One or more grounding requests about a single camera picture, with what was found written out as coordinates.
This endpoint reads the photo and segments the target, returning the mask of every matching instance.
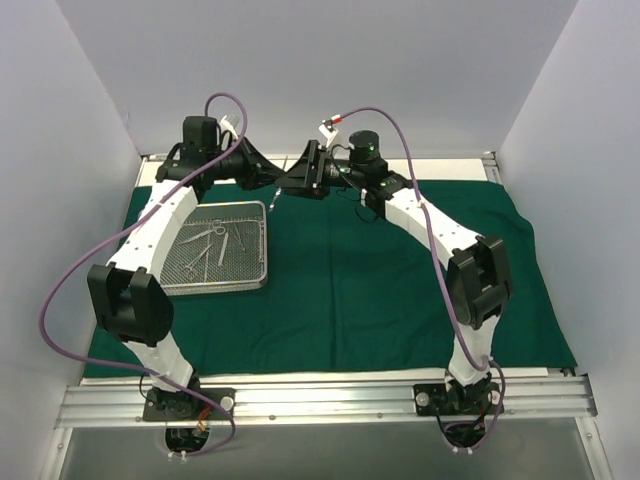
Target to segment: metal tray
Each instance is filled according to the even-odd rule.
[[[265,206],[258,201],[198,205],[178,232],[162,268],[160,284],[167,295],[235,292],[264,285],[266,218]]]

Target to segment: robotic arm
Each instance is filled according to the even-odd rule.
[[[493,332],[512,292],[502,240],[484,238],[426,199],[417,201],[410,182],[389,170],[380,157],[375,132],[351,135],[349,159],[336,160],[331,149],[339,142],[339,132],[331,122],[324,122],[320,131],[327,139],[326,146],[310,140],[287,172],[266,160],[245,138],[227,159],[182,187],[155,216],[132,232],[106,266],[91,268],[88,284],[98,326],[134,352],[145,367],[197,390],[197,375],[171,335],[173,307],[157,279],[178,231],[204,192],[216,180],[229,178],[244,190],[275,184],[286,195],[312,199],[323,199],[331,187],[347,186],[360,192],[362,205],[430,248],[421,211],[421,206],[426,206],[438,259],[447,268],[447,289],[462,337],[476,363],[489,357]],[[219,155],[225,132],[237,138],[233,122],[227,117],[220,123],[211,117],[187,117],[183,142],[172,149],[179,149],[180,159],[169,155],[159,168],[157,183],[143,213],[160,202],[177,182]],[[463,392],[474,391],[476,384],[487,381],[487,370],[478,371],[469,363],[456,337],[448,368],[456,387]],[[161,378],[153,380],[149,395],[157,408],[177,409],[185,416],[193,417],[201,409],[197,400],[176,392]]]

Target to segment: gray wall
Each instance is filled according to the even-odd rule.
[[[139,158],[55,2],[4,0],[0,45],[0,478],[32,480],[80,368],[40,340],[40,302],[121,225]],[[95,323],[83,277],[49,317],[51,334],[76,352]]]
[[[59,0],[142,153],[167,151],[184,116],[228,90],[264,152],[299,154],[323,118],[375,104],[423,157],[502,144],[575,3]],[[344,128],[364,125],[400,154],[375,116]]]
[[[639,19],[581,0],[499,152],[620,479],[640,470]]]

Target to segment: metal frame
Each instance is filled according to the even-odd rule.
[[[153,160],[145,159],[138,180],[143,181],[145,166],[153,170],[155,165],[151,164],[159,164]],[[482,162],[488,181],[501,183],[495,156],[488,155],[476,159],[476,162]],[[440,383],[443,374],[443,369],[425,368],[345,374],[226,375],[205,377],[201,381],[205,388],[236,389],[234,417],[239,428],[253,425],[429,423],[434,419],[418,417],[415,413],[412,386]],[[523,418],[574,418],[594,478],[612,478],[594,418],[597,412],[587,376],[566,376],[563,372],[546,368],[505,369],[505,375],[507,390],[501,422]],[[134,377],[84,379],[80,386],[69,387],[40,478],[59,478],[75,428],[164,429],[167,426],[192,426],[192,422],[143,422],[144,399],[138,392],[138,381]],[[149,380],[143,385],[150,385]],[[209,423],[215,428],[226,422]]]

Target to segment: purple cable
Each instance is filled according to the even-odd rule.
[[[391,115],[389,115],[387,112],[377,107],[356,108],[355,110],[350,110],[347,113],[343,113],[342,115],[340,115],[340,118],[344,120],[345,118],[350,117],[355,113],[367,112],[367,111],[377,112],[380,115],[384,116],[387,120],[389,120],[389,122],[391,122],[393,127],[396,129],[396,132],[400,137],[400,142],[402,142],[402,147],[404,148],[404,153],[407,157],[407,162],[409,164],[409,176],[411,177],[411,185],[416,195],[416,200],[420,202],[422,194],[420,193],[420,187],[418,186],[418,179],[416,178],[416,174],[413,169],[413,160],[411,159],[411,153],[409,152],[409,145],[407,145],[407,139],[402,133],[402,130],[400,129],[400,125],[398,125],[398,122],[396,122],[391,117]],[[498,370],[498,374],[500,375],[501,384],[502,384],[502,389],[500,391],[500,400],[497,405],[497,411],[500,412],[502,410],[502,405],[504,401],[504,390],[506,388],[506,380],[504,378],[504,373],[502,372],[502,369],[500,368],[500,366],[496,362],[488,358],[486,355],[483,356],[482,365],[478,364],[478,362],[476,362],[476,360],[471,355],[471,352],[469,351],[469,347],[467,346],[467,343],[464,340],[464,336],[462,335],[462,331],[460,330],[460,325],[458,324],[458,319],[456,318],[456,312],[453,308],[453,303],[451,302],[449,291],[447,290],[447,284],[445,282],[444,276],[442,275],[442,270],[440,268],[440,260],[438,259],[438,253],[436,251],[436,239],[435,239],[435,236],[433,235],[433,226],[431,225],[431,216],[429,215],[429,211],[427,210],[427,207],[424,204],[421,204],[421,208],[422,208],[422,212],[424,213],[424,218],[427,224],[427,236],[429,237],[429,250],[431,251],[431,260],[433,261],[434,270],[436,271],[436,278],[438,279],[438,285],[440,286],[440,292],[442,293],[444,304],[447,307],[447,313],[449,314],[449,320],[451,321],[451,325],[453,326],[453,331],[455,332],[456,338],[458,339],[458,343],[460,344],[460,348],[462,349],[464,356],[466,357],[467,361],[473,368],[475,368],[479,372],[483,372],[487,367],[489,367],[489,365],[492,365]],[[489,434],[493,430],[493,427],[497,421],[497,418],[498,418],[498,415],[495,415],[493,420],[491,421],[491,425],[489,425],[487,429],[487,434],[475,446],[481,445],[483,443],[483,440],[489,436]]]
[[[111,245],[112,243],[117,242],[121,238],[126,237],[131,232],[133,232],[135,229],[137,229],[138,227],[140,227],[141,225],[146,223],[153,215],[155,215],[155,213],[162,207],[162,205],[167,200],[169,200],[169,198],[171,198],[178,190],[180,190],[180,188],[185,186],[187,183],[189,183],[195,177],[197,177],[198,175],[203,173],[205,170],[211,168],[216,163],[218,163],[218,162],[224,160],[225,158],[227,158],[231,153],[233,153],[233,151],[236,148],[238,148],[238,146],[240,145],[240,143],[244,139],[245,133],[247,131],[247,111],[244,108],[244,105],[242,104],[242,102],[240,102],[240,100],[238,98],[236,98],[234,95],[231,95],[230,93],[220,92],[220,93],[215,93],[215,94],[211,95],[207,99],[207,102],[205,104],[205,115],[208,115],[209,105],[211,104],[211,102],[213,100],[215,100],[216,98],[219,98],[219,97],[225,97],[225,98],[229,98],[229,99],[233,100],[233,102],[238,106],[238,108],[242,112],[242,119],[243,119],[242,129],[241,129],[240,134],[238,135],[238,138],[235,141],[235,143],[233,143],[233,145],[230,148],[228,148],[227,150],[225,150],[222,154],[218,155],[216,158],[214,158],[210,162],[204,164],[202,167],[200,167],[197,170],[193,171],[192,173],[187,175],[185,178],[183,178],[180,182],[178,182],[175,187],[173,187],[164,197],[162,197],[162,199],[160,200],[160,202],[158,204],[156,204],[151,210],[149,210],[149,213],[147,213],[145,216],[140,218],[136,223],[134,223],[130,227],[126,228],[122,232],[114,235],[113,237],[108,238],[107,240],[105,240],[104,242],[100,243],[99,245],[93,247],[91,250],[89,250],[87,253],[85,253],[83,256],[81,256],[71,267],[69,267],[69,269],[66,272],[64,272],[62,274],[62,276],[58,279],[58,281],[51,288],[51,290],[49,291],[49,293],[45,297],[44,302],[42,303],[42,307],[40,308],[40,314],[38,316],[38,328],[40,330],[40,336],[42,337],[44,342],[49,346],[49,348],[51,348],[56,353],[59,353],[60,355],[62,355],[64,357],[67,357],[67,358],[70,358],[72,360],[77,360],[79,362],[91,363],[93,365],[100,365],[100,366],[103,366],[103,367],[126,368],[128,370],[132,370],[132,371],[135,371],[135,372],[138,372],[138,373],[143,373],[143,374],[146,373],[146,374],[151,375],[153,377],[159,378],[160,380],[162,380],[166,384],[172,386],[173,388],[176,388],[176,389],[178,389],[178,390],[180,390],[182,392],[188,393],[189,395],[197,398],[198,400],[206,403],[207,405],[211,406],[212,408],[215,408],[216,410],[218,410],[218,411],[222,412],[223,414],[225,414],[228,417],[229,422],[231,424],[231,432],[229,433],[229,435],[226,438],[220,440],[219,442],[216,442],[216,443],[214,443],[214,444],[212,444],[210,446],[203,447],[201,450],[199,450],[197,452],[187,453],[186,456],[188,456],[188,457],[197,456],[197,455],[204,455],[206,453],[210,453],[213,450],[216,450],[216,449],[222,447],[223,445],[226,445],[227,443],[229,443],[229,441],[231,441],[231,439],[233,438],[233,436],[236,433],[236,424],[235,424],[235,421],[233,420],[233,416],[229,412],[227,412],[225,409],[223,409],[219,404],[217,404],[216,402],[211,400],[210,398],[207,398],[204,395],[202,395],[202,394],[200,394],[200,393],[198,393],[198,392],[196,392],[194,390],[191,390],[190,388],[183,387],[183,386],[177,384],[176,382],[174,382],[173,380],[171,380],[169,378],[165,378],[163,375],[159,374],[158,372],[156,372],[156,371],[154,371],[154,370],[152,370],[150,368],[146,368],[146,367],[143,367],[141,365],[135,365],[133,363],[123,363],[123,362],[112,362],[110,360],[100,360],[100,359],[97,359],[97,358],[91,358],[91,357],[87,357],[87,356],[84,356],[84,355],[78,355],[76,353],[72,353],[72,352],[70,352],[68,350],[65,350],[60,345],[55,343],[53,341],[53,339],[49,336],[49,333],[47,332],[47,329],[46,329],[45,318],[46,318],[46,315],[47,315],[47,309],[49,308],[49,304],[53,300],[53,297],[56,295],[56,293],[58,292],[60,287],[64,284],[64,282],[71,276],[71,274],[73,272],[75,272],[84,262],[86,262],[90,257],[95,255],[97,252],[99,252],[103,248],[107,247],[108,245]]]

